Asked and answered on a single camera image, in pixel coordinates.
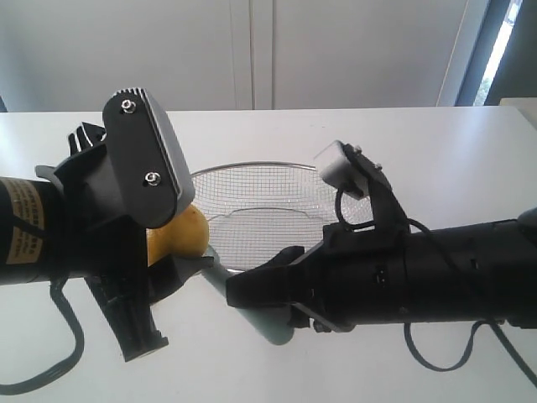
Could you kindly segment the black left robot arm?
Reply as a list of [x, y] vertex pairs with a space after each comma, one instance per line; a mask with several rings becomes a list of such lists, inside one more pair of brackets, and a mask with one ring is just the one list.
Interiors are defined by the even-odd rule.
[[153, 304], [210, 268], [205, 255], [147, 260], [146, 231], [123, 208], [106, 130], [82, 123], [70, 156], [40, 165], [35, 180], [1, 180], [1, 281], [5, 285], [82, 278], [126, 361], [167, 345]]

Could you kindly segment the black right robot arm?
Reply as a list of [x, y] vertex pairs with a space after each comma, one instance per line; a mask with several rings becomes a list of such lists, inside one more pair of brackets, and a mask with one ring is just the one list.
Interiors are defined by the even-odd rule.
[[324, 228], [308, 251], [234, 275], [227, 304], [288, 306], [333, 332], [359, 325], [506, 321], [536, 324], [536, 214], [413, 232]]

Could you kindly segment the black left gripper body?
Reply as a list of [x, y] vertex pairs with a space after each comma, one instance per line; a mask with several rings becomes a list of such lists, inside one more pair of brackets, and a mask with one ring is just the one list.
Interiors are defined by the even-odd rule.
[[147, 291], [145, 230], [126, 208], [106, 129], [81, 123], [68, 145], [70, 155], [57, 166], [35, 168], [59, 197], [62, 224], [52, 241], [98, 301], [135, 299]]

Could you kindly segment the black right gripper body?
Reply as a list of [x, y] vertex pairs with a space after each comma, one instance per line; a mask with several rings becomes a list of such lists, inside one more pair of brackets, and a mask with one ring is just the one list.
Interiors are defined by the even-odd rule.
[[358, 325], [409, 321], [409, 232], [323, 227], [323, 301]]

